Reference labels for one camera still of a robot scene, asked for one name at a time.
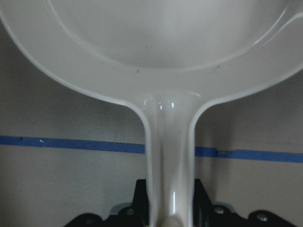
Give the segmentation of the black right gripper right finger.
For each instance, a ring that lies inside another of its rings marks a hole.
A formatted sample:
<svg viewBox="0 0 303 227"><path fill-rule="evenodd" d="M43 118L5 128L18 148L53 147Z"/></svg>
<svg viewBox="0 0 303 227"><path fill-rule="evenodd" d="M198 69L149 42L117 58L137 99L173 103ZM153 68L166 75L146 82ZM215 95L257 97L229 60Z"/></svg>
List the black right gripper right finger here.
<svg viewBox="0 0 303 227"><path fill-rule="evenodd" d="M199 179L194 181L193 225L195 227L214 227L213 204Z"/></svg>

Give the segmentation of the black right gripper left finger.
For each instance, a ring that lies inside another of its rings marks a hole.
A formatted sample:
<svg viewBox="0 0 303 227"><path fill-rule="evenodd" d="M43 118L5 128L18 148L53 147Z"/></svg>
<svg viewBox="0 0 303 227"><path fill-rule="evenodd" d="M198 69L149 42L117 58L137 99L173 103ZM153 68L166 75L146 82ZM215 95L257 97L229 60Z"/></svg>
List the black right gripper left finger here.
<svg viewBox="0 0 303 227"><path fill-rule="evenodd" d="M145 179L138 179L136 181L132 209L139 226L148 227L150 224L150 204Z"/></svg>

